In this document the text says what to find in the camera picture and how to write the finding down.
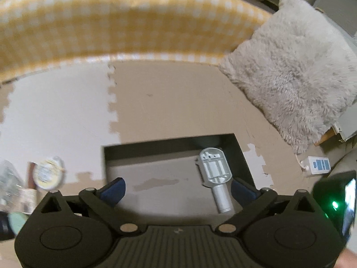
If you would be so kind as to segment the white power strip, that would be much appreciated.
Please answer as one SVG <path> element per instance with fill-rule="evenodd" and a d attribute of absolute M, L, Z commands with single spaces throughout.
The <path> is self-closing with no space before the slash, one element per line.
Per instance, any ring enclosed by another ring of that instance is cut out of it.
<path fill-rule="evenodd" d="M 331 171 L 330 160 L 327 157 L 308 156 L 300 163 L 306 177 L 328 174 Z"/>

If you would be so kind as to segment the clear plastic parts case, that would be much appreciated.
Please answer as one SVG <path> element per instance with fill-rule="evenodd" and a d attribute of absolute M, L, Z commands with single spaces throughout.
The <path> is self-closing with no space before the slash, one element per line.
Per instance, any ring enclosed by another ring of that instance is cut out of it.
<path fill-rule="evenodd" d="M 7 160 L 1 161 L 1 202 L 8 205 L 22 189 L 23 182 L 14 166 Z"/>

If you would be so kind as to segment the fluffy grey cushion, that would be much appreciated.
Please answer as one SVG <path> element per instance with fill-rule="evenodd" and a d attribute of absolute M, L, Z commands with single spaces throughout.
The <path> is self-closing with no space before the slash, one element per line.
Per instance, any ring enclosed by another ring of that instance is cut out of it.
<path fill-rule="evenodd" d="M 278 11 L 219 69 L 296 154 L 319 141 L 356 101 L 356 53 L 304 0 L 280 0 Z"/>

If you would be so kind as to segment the round yellow label tin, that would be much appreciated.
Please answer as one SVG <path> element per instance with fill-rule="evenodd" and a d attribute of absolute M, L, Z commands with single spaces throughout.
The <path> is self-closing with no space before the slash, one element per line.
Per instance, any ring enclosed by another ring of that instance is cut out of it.
<path fill-rule="evenodd" d="M 58 156 L 49 157 L 36 165 L 33 180 L 40 189 L 50 191 L 57 189 L 65 177 L 64 162 Z"/>

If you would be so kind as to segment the mint green round tape measure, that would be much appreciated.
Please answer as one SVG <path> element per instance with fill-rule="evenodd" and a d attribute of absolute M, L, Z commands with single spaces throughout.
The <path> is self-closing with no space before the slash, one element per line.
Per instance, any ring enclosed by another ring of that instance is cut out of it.
<path fill-rule="evenodd" d="M 15 235 L 20 232 L 27 220 L 28 215 L 23 214 L 22 212 L 11 212 L 8 214 L 8 222 Z"/>

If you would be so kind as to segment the brown leather strip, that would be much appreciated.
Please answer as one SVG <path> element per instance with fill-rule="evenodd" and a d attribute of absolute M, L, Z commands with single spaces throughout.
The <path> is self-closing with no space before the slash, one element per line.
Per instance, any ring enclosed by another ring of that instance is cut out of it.
<path fill-rule="evenodd" d="M 28 170 L 27 170 L 27 187 L 29 189 L 36 189 L 36 184 L 33 178 L 33 173 L 36 167 L 36 163 L 29 162 L 28 163 Z"/>

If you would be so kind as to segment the black cardboard box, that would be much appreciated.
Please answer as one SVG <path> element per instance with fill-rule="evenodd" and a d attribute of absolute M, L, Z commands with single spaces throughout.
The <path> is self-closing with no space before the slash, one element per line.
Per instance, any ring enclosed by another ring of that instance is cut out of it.
<path fill-rule="evenodd" d="M 202 185 L 196 159 L 214 147 L 226 155 L 232 175 L 249 184 L 253 177 L 234 134 L 111 145 L 103 148 L 106 181 L 121 177 L 126 193 L 118 207 L 130 218 L 221 218 L 211 191 Z"/>

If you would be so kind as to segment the small printed cardboard box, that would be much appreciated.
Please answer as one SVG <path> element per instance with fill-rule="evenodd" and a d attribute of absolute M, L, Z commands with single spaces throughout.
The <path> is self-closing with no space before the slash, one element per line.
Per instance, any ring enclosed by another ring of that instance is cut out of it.
<path fill-rule="evenodd" d="M 21 189 L 15 196 L 12 211 L 30 215 L 37 207 L 37 190 L 31 188 Z"/>

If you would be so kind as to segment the yellow checkered fabric sofa edge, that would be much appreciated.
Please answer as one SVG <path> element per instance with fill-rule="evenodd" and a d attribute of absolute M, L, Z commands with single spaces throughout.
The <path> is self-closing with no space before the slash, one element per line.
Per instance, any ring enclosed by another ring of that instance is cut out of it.
<path fill-rule="evenodd" d="M 216 65 L 269 18 L 244 0 L 1 0 L 1 81 L 82 62 Z"/>

